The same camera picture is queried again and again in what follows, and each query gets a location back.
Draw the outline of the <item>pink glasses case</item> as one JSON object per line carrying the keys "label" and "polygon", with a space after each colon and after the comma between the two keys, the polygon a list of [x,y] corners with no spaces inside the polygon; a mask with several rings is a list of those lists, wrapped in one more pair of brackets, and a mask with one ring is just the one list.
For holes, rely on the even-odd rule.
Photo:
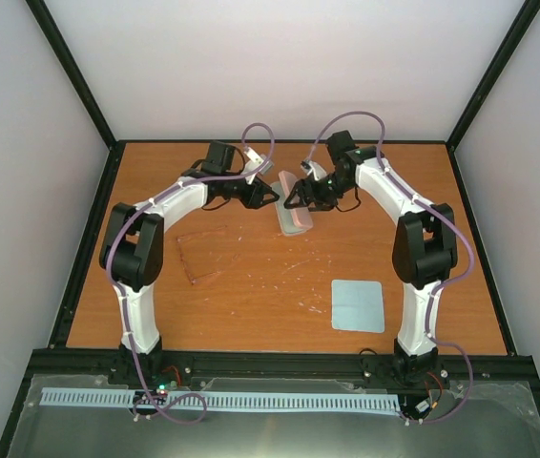
{"label": "pink glasses case", "polygon": [[272,189],[279,195],[275,202],[281,232],[287,237],[304,234],[313,228],[313,220],[307,208],[287,209],[284,204],[289,192],[296,184],[294,174],[281,171],[278,180],[271,184]]}

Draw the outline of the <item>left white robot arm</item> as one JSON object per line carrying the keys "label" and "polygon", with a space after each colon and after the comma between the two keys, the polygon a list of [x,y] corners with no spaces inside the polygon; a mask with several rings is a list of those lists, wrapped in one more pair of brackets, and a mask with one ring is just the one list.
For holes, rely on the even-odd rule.
{"label": "left white robot arm", "polygon": [[260,178],[272,167],[271,157],[244,146],[244,166],[240,172],[232,172],[237,150],[213,141],[206,157],[196,161],[169,188],[134,205],[119,202],[111,210],[99,263],[119,302],[123,331],[120,349],[130,354],[129,370],[143,384],[156,382],[163,372],[154,284],[163,267],[165,232],[217,197],[236,199],[254,210],[279,200]]}

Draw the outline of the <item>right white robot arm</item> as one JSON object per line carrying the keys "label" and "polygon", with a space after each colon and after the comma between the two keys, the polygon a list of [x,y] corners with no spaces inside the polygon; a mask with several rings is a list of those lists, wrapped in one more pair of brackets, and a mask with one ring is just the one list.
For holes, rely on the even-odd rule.
{"label": "right white robot arm", "polygon": [[359,146],[348,131],[331,135],[332,172],[306,159],[303,178],[280,174],[284,208],[301,226],[305,216],[338,208],[348,192],[372,196],[395,224],[393,269],[404,287],[403,317],[394,341],[392,375],[413,385],[438,363],[436,322],[441,285],[457,265],[457,241],[447,204],[420,197],[391,167],[379,146]]}

